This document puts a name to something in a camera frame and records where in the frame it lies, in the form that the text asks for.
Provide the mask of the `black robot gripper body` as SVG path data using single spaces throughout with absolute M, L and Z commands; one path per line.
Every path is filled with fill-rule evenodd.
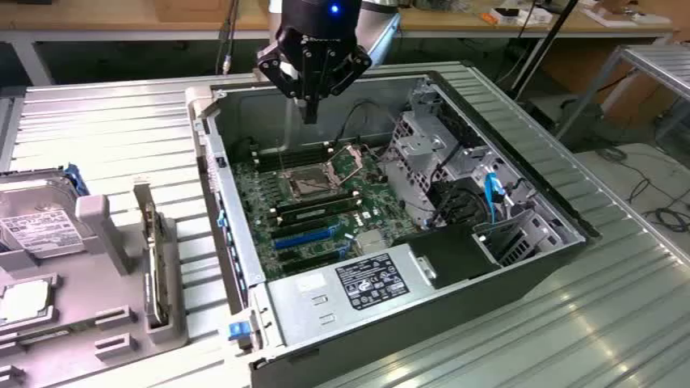
M 361 1 L 282 1 L 281 24 L 277 32 L 282 53 L 299 53 L 302 41 L 315 40 L 330 48 L 337 45 L 347 53 L 357 47 L 357 25 Z

